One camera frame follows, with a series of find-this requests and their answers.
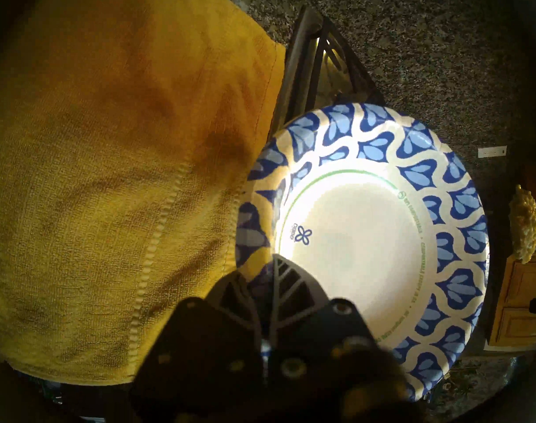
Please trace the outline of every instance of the white label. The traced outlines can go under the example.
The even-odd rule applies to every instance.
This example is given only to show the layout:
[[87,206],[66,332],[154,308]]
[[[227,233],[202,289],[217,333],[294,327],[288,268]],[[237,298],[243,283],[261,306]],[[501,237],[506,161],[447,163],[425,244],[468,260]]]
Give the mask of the white label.
[[505,156],[507,154],[507,146],[502,147],[487,147],[478,148],[478,157],[496,157]]

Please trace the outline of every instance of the yellow towel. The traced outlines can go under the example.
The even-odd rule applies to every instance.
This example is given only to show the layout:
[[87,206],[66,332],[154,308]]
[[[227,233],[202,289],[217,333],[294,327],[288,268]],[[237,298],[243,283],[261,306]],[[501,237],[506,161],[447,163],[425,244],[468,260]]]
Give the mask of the yellow towel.
[[24,7],[0,43],[2,358],[133,379],[176,303],[235,267],[284,53],[228,0]]

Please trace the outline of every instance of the wooden cabinet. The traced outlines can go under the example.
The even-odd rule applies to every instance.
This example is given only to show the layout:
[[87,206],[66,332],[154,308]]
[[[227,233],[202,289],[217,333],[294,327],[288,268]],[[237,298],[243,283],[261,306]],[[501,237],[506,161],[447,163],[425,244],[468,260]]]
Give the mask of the wooden cabinet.
[[533,298],[536,298],[536,253],[525,265],[510,256],[497,302],[490,346],[536,345],[536,315],[529,312]]

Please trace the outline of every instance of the green circle line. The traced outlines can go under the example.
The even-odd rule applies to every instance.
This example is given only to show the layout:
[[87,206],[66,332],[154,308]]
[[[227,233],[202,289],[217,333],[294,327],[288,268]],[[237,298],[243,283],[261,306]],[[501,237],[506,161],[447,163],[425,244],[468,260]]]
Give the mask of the green circle line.
[[[284,223],[281,225],[281,229],[283,230],[284,227],[285,227],[285,224],[286,222],[288,221],[288,217],[289,217],[289,213],[292,211],[294,205],[296,204],[297,200],[299,200],[299,197],[301,197],[301,195],[307,191],[311,186],[313,186],[315,183],[319,182],[320,180],[323,180],[324,178],[326,177],[329,177],[331,175],[335,175],[335,174],[344,174],[344,173],[355,173],[355,174],[366,174],[366,175],[370,175],[372,177],[375,177],[376,179],[379,179],[385,183],[387,183],[389,186],[391,186],[395,191],[398,191],[399,188],[397,186],[395,186],[392,182],[390,182],[389,180],[386,180],[384,179],[383,177],[375,174],[375,173],[371,173],[370,171],[364,171],[364,170],[337,170],[337,171],[331,171],[330,173],[326,173],[326,174],[323,174],[322,176],[320,177],[317,177],[315,180],[313,180],[311,183],[309,183],[304,189],[303,191],[301,191],[297,197],[295,197],[295,200],[293,200],[292,202],[292,205],[289,207],[288,209],[288,212],[286,213],[285,215],[285,218],[284,218]],[[282,235],[280,235],[280,242],[278,243],[278,250],[281,249],[281,239],[282,239]]]

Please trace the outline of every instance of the paper plate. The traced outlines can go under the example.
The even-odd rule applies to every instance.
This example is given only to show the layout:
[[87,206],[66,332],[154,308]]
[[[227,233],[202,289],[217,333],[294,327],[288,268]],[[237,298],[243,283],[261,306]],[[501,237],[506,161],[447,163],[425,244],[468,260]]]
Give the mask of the paper plate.
[[449,370],[487,285],[487,221],[470,176],[424,124],[371,104],[309,112],[248,176],[239,270],[269,277],[272,253],[356,304],[417,400]]

